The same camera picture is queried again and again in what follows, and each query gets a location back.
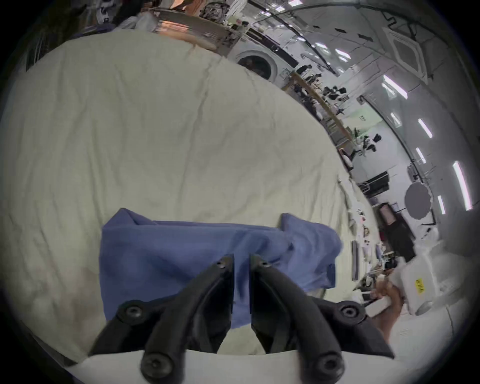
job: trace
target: wrinkled fabric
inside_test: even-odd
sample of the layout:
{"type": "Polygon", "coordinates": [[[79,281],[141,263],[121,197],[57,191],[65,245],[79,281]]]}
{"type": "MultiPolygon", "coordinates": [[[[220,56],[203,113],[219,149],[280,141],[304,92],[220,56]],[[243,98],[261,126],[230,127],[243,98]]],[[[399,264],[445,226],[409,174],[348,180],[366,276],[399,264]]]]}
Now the wrinkled fabric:
{"type": "Polygon", "coordinates": [[[232,327],[250,322],[249,255],[255,253],[312,291],[335,286],[336,232],[282,214],[280,228],[241,224],[152,221],[120,209],[103,227],[100,289],[105,317],[128,300],[150,301],[180,292],[227,254],[235,260],[232,327]]]}

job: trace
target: human hand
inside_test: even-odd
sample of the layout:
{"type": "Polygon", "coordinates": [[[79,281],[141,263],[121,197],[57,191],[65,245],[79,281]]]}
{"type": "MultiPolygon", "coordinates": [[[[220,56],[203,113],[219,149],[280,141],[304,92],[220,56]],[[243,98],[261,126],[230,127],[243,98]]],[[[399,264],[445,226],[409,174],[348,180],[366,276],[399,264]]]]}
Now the human hand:
{"type": "Polygon", "coordinates": [[[375,289],[371,291],[370,295],[373,299],[381,299],[384,296],[388,296],[392,301],[392,304],[387,309],[373,318],[374,324],[384,335],[385,341],[388,342],[392,327],[402,312],[403,298],[401,292],[386,277],[384,280],[376,282],[375,289]]]}

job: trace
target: washing machine door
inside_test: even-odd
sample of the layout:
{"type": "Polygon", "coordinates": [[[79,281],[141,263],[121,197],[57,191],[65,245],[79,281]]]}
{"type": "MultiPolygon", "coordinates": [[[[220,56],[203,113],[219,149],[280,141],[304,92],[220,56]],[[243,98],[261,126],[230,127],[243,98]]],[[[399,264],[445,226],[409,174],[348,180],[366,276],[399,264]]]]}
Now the washing machine door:
{"type": "Polygon", "coordinates": [[[278,67],[275,60],[265,52],[258,50],[247,50],[235,56],[235,62],[259,76],[275,82],[278,75],[278,67]]]}

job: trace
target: person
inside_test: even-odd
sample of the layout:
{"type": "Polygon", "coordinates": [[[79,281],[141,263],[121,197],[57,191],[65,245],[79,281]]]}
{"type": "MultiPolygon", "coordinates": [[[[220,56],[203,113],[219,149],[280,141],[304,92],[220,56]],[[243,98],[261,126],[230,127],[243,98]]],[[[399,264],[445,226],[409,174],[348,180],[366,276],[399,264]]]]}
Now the person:
{"type": "MultiPolygon", "coordinates": [[[[386,271],[388,275],[391,272],[393,272],[393,269],[386,271]]],[[[388,281],[388,277],[386,277],[384,280],[377,280],[375,289],[371,291],[370,296],[373,299],[381,299],[383,296],[389,296],[392,301],[392,304],[386,310],[372,319],[373,323],[380,332],[382,332],[385,341],[388,343],[393,325],[402,312],[403,299],[401,292],[390,281],[388,281]]]]}
{"type": "Polygon", "coordinates": [[[308,65],[302,65],[300,68],[297,69],[297,73],[299,75],[301,75],[302,73],[304,73],[307,69],[311,69],[312,68],[312,65],[311,64],[308,64],[308,65]]]}

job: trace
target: ceiling air conditioner vent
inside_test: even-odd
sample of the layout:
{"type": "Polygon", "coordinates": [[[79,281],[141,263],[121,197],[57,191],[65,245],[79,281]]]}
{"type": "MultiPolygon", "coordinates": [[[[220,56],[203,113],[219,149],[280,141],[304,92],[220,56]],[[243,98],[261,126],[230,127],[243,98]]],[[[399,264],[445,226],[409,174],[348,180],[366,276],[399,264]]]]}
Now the ceiling air conditioner vent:
{"type": "Polygon", "coordinates": [[[407,71],[424,81],[425,84],[428,84],[427,67],[420,44],[389,28],[384,28],[384,31],[392,45],[396,61],[407,71]]]}

